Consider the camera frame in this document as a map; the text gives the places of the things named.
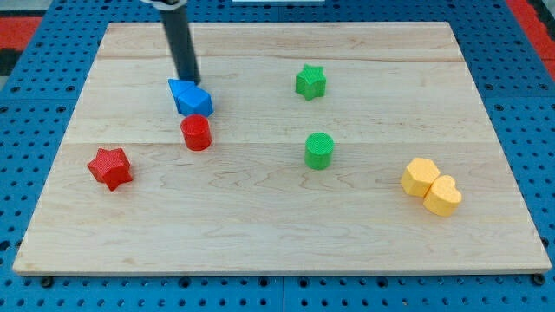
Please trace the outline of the white rod mount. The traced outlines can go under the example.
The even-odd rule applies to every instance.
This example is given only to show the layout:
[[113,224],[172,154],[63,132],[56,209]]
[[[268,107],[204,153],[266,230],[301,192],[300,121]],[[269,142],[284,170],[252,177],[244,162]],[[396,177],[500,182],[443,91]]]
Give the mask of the white rod mount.
[[187,4],[187,0],[141,0],[157,10],[176,10]]

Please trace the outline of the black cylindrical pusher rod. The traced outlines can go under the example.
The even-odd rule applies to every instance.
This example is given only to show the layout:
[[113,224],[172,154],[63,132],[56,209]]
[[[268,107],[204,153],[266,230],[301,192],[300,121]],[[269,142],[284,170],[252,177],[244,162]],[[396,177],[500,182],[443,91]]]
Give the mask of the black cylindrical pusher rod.
[[181,80],[200,84],[201,77],[184,3],[166,3],[160,11],[173,63]]

